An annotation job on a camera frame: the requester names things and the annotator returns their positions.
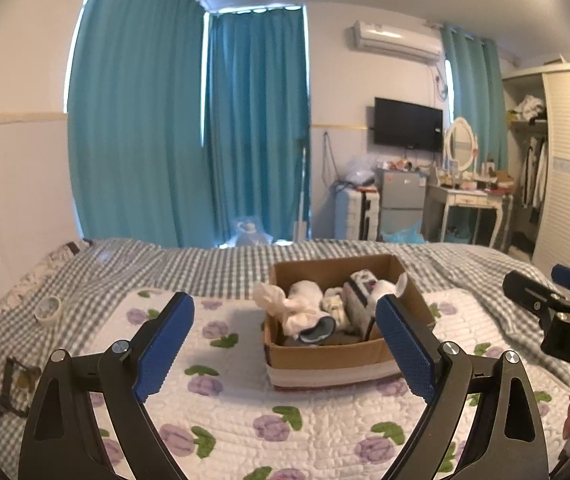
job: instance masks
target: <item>window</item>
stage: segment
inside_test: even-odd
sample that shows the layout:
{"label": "window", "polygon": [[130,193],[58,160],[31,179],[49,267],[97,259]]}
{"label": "window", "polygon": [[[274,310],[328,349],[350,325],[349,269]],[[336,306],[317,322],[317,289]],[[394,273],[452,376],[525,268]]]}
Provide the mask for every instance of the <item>window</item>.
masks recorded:
{"label": "window", "polygon": [[203,57],[201,59],[201,148],[205,146],[205,108],[207,102],[207,63],[209,62],[209,12],[203,15]]}
{"label": "window", "polygon": [[450,112],[450,124],[454,122],[454,78],[452,77],[452,64],[445,60],[445,79],[447,83],[447,101]]}
{"label": "window", "polygon": [[74,49],[76,48],[76,40],[78,39],[78,29],[81,26],[82,14],[84,13],[84,8],[87,4],[87,0],[82,0],[81,11],[78,14],[78,19],[76,20],[76,27],[74,28],[74,33],[72,35],[72,44],[69,47],[69,54],[67,56],[67,68],[65,70],[65,85],[63,87],[63,112],[67,113],[67,98],[69,96],[69,79],[72,76],[72,62],[74,60]]}

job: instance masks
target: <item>metal screw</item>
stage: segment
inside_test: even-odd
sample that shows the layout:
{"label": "metal screw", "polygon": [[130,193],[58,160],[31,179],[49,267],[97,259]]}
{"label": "metal screw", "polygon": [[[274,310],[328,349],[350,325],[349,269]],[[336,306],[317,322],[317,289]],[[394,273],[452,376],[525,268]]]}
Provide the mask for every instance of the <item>metal screw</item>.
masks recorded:
{"label": "metal screw", "polygon": [[507,359],[513,365],[517,364],[520,361],[519,355],[514,350],[508,350],[505,352],[505,359]]}
{"label": "metal screw", "polygon": [[443,350],[446,354],[449,355],[456,355],[460,352],[459,346],[456,343],[452,343],[451,341],[443,343]]}
{"label": "metal screw", "polygon": [[65,359],[65,351],[56,350],[55,352],[53,352],[50,359],[55,363],[60,363],[63,359]]}
{"label": "metal screw", "polygon": [[124,339],[116,341],[116,343],[111,346],[111,351],[114,352],[114,354],[122,354],[126,352],[127,349],[129,349],[129,341],[125,341]]}

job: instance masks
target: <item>floral quilt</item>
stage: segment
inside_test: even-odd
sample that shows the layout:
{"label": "floral quilt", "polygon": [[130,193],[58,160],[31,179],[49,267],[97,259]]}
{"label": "floral quilt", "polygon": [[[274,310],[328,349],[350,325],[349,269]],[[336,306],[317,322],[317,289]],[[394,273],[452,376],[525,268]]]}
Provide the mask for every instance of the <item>floral quilt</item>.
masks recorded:
{"label": "floral quilt", "polygon": [[[90,351],[131,338],[171,297],[163,290],[129,293]],[[466,352],[498,356],[508,348],[495,322],[460,289],[425,294],[434,333]],[[425,408],[402,378],[319,392],[277,392],[265,368],[263,311],[249,300],[195,298],[193,328],[147,411],[190,480],[379,480]],[[560,436],[568,388],[543,368],[526,367],[536,391],[550,465]],[[438,478],[456,466],[472,425],[470,396]],[[115,471],[133,478],[100,394],[92,403]]]}

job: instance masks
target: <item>plastic bag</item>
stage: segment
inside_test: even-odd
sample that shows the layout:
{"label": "plastic bag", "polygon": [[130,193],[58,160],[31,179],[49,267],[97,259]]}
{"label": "plastic bag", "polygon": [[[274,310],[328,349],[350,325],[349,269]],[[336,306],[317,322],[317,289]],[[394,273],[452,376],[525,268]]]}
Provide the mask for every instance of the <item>plastic bag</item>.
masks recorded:
{"label": "plastic bag", "polygon": [[423,235],[421,234],[421,222],[415,223],[409,229],[403,229],[394,234],[388,235],[385,233],[380,234],[383,240],[389,244],[426,244]]}
{"label": "plastic bag", "polygon": [[229,241],[232,247],[258,246],[271,244],[273,237],[263,230],[258,216],[242,216],[234,221],[236,235]]}
{"label": "plastic bag", "polygon": [[345,180],[355,186],[364,186],[376,178],[378,160],[373,155],[356,156],[345,166]]}

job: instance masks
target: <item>cardboard box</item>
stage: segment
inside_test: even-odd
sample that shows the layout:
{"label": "cardboard box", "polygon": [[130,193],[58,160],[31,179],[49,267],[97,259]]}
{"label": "cardboard box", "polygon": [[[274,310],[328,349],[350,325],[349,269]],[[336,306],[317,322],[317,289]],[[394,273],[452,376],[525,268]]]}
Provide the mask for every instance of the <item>cardboard box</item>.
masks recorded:
{"label": "cardboard box", "polygon": [[[280,262],[270,269],[270,283],[289,291],[301,280],[318,283],[322,290],[343,286],[351,274],[369,269],[379,280],[396,283],[405,272],[392,254],[374,254],[336,260]],[[419,321],[434,327],[434,316],[412,280],[400,298]],[[264,330],[265,358],[271,383],[276,389],[308,390],[356,384],[399,374],[398,365],[374,326],[366,342],[318,347],[281,346],[284,341],[281,324],[267,315]]]}

